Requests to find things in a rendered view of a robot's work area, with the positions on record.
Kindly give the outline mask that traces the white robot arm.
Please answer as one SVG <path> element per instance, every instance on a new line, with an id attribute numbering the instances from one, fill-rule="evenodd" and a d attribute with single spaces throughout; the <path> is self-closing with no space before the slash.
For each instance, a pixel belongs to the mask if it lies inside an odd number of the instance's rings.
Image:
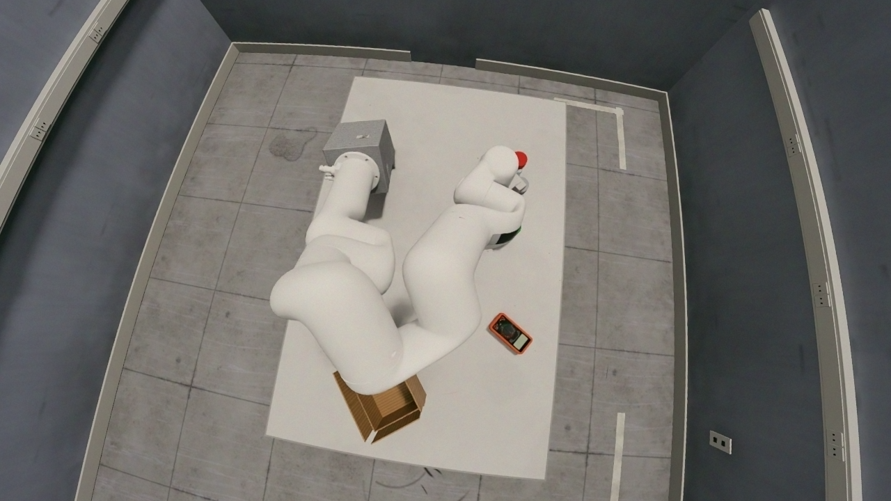
<path id="1" fill-rule="evenodd" d="M 321 165 L 321 173 L 332 174 L 325 175 L 331 189 L 298 263 L 271 290 L 271 311 L 301 321 L 358 394 L 376 395 L 403 383 L 480 326 L 474 272 L 484 250 L 503 246 L 521 227 L 526 201 L 519 193 L 526 183 L 518 167 L 516 153 L 497 145 L 459 181 L 455 205 L 405 255 L 403 281 L 417 318 L 397 328 L 381 297 L 395 273 L 391 233 L 361 223 L 370 190 L 379 183 L 377 163 L 346 152 L 334 166 Z"/>

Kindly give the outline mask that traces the open brown cardboard box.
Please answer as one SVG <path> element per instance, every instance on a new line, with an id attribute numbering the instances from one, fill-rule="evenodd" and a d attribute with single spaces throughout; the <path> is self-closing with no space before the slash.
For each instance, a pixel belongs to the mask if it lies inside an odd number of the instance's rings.
<path id="1" fill-rule="evenodd" d="M 416 374 L 377 395 L 349 389 L 338 371 L 334 379 L 363 440 L 368 440 L 372 429 L 377 432 L 371 445 L 419 420 L 425 406 L 426 393 Z"/>

